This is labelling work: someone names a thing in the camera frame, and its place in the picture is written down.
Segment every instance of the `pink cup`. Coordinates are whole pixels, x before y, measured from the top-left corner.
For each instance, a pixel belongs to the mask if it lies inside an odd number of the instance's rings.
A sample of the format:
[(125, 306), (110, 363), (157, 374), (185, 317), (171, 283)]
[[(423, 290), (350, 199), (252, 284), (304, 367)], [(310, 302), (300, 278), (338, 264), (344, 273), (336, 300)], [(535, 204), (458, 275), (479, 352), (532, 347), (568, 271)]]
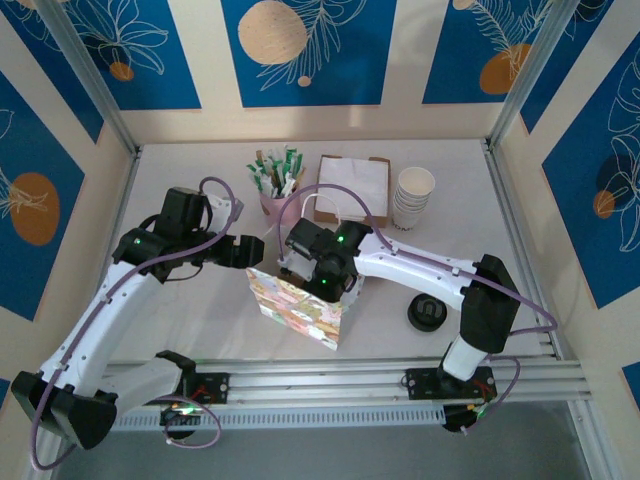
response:
[[(282, 206), (289, 198), (269, 198), (264, 194), (260, 194), (260, 204), (262, 211), (267, 217), (267, 224), (272, 226), (278, 220), (278, 214), (282, 210)], [(287, 207), (282, 216), (282, 225), (293, 227), (302, 216), (302, 203), (300, 196), (296, 197)]]

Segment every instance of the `leaf pattern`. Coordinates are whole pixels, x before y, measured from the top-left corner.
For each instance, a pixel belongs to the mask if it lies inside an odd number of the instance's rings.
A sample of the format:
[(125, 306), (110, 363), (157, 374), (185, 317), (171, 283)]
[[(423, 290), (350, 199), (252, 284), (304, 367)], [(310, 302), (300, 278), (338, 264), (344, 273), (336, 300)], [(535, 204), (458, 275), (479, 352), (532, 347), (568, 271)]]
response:
[[(60, 51), (35, 10), (17, 0), (4, 1), (34, 38)], [(110, 66), (117, 61), (164, 73), (164, 63), (153, 49), (167, 42), (169, 32), (138, 20), (138, 0), (69, 0), (61, 5), (85, 46), (99, 53), (97, 62)]]
[[(345, 5), (358, 1), (352, 13), (348, 13)], [(365, 7), (367, 0), (292, 0), (287, 3), (298, 14), (307, 31), (307, 44), (293, 60), (276, 64), (263, 65), (258, 78), (265, 78), (260, 88), (267, 88), (285, 81), (287, 85), (300, 77), (312, 79), (325, 63), (331, 61), (332, 52), (340, 52), (341, 42), (338, 27), (346, 25), (357, 17)]]

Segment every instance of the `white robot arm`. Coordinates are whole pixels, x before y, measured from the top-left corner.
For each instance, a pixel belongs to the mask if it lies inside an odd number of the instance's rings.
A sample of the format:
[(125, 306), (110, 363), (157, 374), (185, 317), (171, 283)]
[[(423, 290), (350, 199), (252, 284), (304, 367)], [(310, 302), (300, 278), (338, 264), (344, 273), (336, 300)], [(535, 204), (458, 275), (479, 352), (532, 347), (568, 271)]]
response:
[(385, 240), (386, 244), (361, 223), (345, 221), (333, 232), (301, 219), (285, 241), (291, 251), (280, 265), (306, 280), (305, 290), (328, 302), (338, 301), (363, 275), (425, 292), (460, 311), (460, 334), (447, 351), (442, 369), (459, 381), (470, 380), (488, 354), (503, 350), (519, 302), (458, 273), (464, 270), (516, 291), (504, 264), (490, 255), (473, 262)]
[[(186, 252), (203, 245), (221, 231), (232, 212), (235, 221), (240, 211), (241, 204), (236, 203), (232, 208), (230, 200), (178, 187), (170, 189), (162, 212), (122, 237), (113, 254), (114, 264), (63, 344), (37, 374), (20, 372), (12, 383), (11, 390), (27, 415), (34, 418), (36, 408), (46, 396), (45, 389), (52, 387), (44, 400), (41, 425), (89, 449), (100, 443), (113, 422), (132, 408), (162, 395), (191, 396), (199, 381), (195, 363), (174, 352), (160, 352), (145, 365), (116, 376), (103, 378), (104, 371), (138, 308), (161, 288), (173, 269), (184, 262), (198, 267), (213, 262), (246, 268), (262, 260), (264, 243), (245, 235), (237, 242), (235, 237), (225, 235), (197, 253), (178, 255), (180, 258), (143, 269), (110, 298), (106, 294), (137, 266), (168, 253)], [(202, 227), (205, 213), (208, 220)], [(153, 231), (147, 230), (151, 223), (154, 223)], [(95, 315), (101, 303), (102, 308)], [(90, 333), (80, 335), (92, 314), (95, 318), (86, 330)], [(73, 354), (66, 358), (74, 341), (78, 343)]]

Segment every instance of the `paper cup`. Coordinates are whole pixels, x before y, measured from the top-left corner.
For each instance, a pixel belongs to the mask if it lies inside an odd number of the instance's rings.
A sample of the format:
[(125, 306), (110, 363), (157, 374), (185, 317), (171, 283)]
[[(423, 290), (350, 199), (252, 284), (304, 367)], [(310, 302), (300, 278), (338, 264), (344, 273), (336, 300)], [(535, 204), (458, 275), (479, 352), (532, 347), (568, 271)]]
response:
[(394, 203), (393, 206), (407, 215), (420, 215), (425, 209), (425, 207), (407, 207), (399, 203)]
[(424, 168), (405, 168), (398, 176), (397, 190), (408, 199), (424, 200), (433, 192), (435, 186), (436, 179)]
[(391, 218), (393, 225), (400, 230), (411, 230), (420, 220), (420, 213), (405, 213), (396, 204), (393, 205)]
[(427, 206), (428, 200), (429, 200), (428, 198), (426, 198), (421, 202), (418, 202), (417, 200), (405, 200), (397, 192), (393, 196), (393, 201), (395, 203), (397, 203), (398, 205), (409, 207), (409, 208), (424, 208)]

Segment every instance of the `wall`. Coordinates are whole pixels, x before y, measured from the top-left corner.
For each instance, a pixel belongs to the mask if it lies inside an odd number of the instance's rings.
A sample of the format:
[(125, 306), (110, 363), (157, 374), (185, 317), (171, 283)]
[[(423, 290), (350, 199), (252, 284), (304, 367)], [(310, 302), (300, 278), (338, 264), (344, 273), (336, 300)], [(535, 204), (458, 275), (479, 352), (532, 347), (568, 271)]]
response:
[(142, 143), (474, 138), (489, 133), (500, 110), (500, 103), (422, 105), (446, 0), (398, 0), (380, 106), (252, 109), (242, 107), (221, 3), (169, 4), (202, 110), (125, 111)]
[[(582, 362), (628, 478), (640, 478), (640, 412), (621, 367), (640, 355), (640, 290), (596, 308), (541, 165), (638, 33), (638, 15), (635, 2), (614, 3), (531, 135), (516, 122), (502, 148), (531, 230), (542, 283)], [(577, 168), (576, 181), (581, 174)]]
[[(37, 371), (93, 295), (129, 158), (106, 126), (97, 144), (93, 142), (2, 15), (0, 71), (84, 172), (34, 320), (0, 308), (0, 377), (12, 380), (20, 370)], [(0, 412), (0, 432), (0, 478), (19, 478), (26, 462), (29, 422), (11, 394)]]

